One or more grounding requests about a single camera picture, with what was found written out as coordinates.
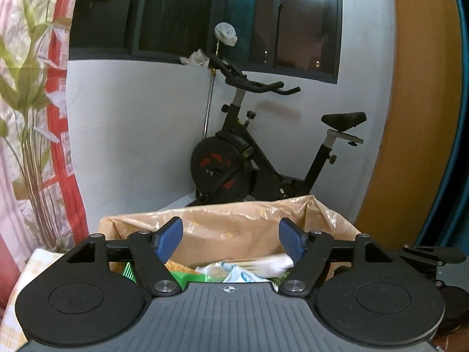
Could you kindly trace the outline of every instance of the metal screw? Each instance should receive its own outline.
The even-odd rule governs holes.
[[[283,283],[283,288],[290,292],[301,292],[306,288],[306,283],[296,279]]]
[[[159,292],[173,292],[177,289],[177,284],[176,282],[164,279],[162,281],[156,282],[153,285],[153,288]]]

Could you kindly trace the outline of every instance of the exercise bike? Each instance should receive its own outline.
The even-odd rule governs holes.
[[[345,131],[365,122],[364,112],[324,115],[321,121],[332,129],[327,130],[325,141],[304,180],[283,176],[275,170],[248,132],[248,125],[256,113],[248,111],[248,120],[244,123],[238,115],[246,91],[292,95],[301,89],[282,90],[283,82],[263,84],[250,81],[235,65],[215,55],[210,56],[209,67],[220,70],[225,83],[236,87],[236,93],[233,102],[221,108],[227,115],[222,129],[215,136],[198,143],[192,152],[191,175],[196,186],[196,200],[188,206],[237,202],[247,196],[259,201],[276,201],[308,195],[325,162],[334,164],[336,161],[337,156],[331,151],[337,138],[348,141],[352,146],[363,144],[363,139]]]

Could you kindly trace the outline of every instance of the white wall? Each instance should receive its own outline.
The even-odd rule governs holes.
[[[88,227],[106,215],[159,209],[192,191],[207,70],[122,60],[69,62],[72,160]]]
[[[350,130],[365,144],[351,147],[338,140],[334,165],[326,164],[312,193],[325,205],[354,221],[364,198],[383,135],[392,86],[395,50],[394,0],[343,0],[342,47],[337,85],[256,72],[252,80],[283,81],[285,88],[300,86],[295,95],[247,93],[240,113],[256,118],[249,130],[281,174],[304,178],[325,138],[324,114],[365,111],[367,122]],[[221,127],[224,103],[233,99],[235,88],[215,82],[210,132]]]
[[[325,137],[324,114],[365,111],[351,130],[365,145],[338,141],[312,192],[353,221],[381,141],[392,84],[394,0],[343,0],[337,85],[258,74],[270,83],[300,86],[281,97],[247,93],[242,115],[257,112],[250,131],[280,173],[304,177]],[[69,62],[67,111],[72,159],[90,231],[105,215],[150,211],[189,193],[192,148],[202,136],[208,72],[197,67],[123,60]],[[217,77],[211,133],[221,127],[223,103],[234,88]]]

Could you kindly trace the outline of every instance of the ribbed gray surface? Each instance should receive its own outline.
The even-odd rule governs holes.
[[[313,316],[305,301],[277,295],[269,283],[191,283],[181,295],[154,300],[134,327],[112,340],[78,349],[57,349],[32,342],[21,352],[77,350],[369,352],[375,349],[338,338]],[[421,343],[399,351],[435,352],[435,349],[429,343]]]

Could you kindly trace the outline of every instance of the bike handlebar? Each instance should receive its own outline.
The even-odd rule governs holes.
[[[291,95],[301,91],[301,88],[299,87],[295,87],[290,90],[281,90],[284,86],[283,82],[264,84],[261,82],[250,81],[248,77],[245,76],[235,65],[228,61],[223,61],[216,55],[210,56],[209,67],[220,70],[225,76],[226,84],[255,94],[272,91],[279,95]]]

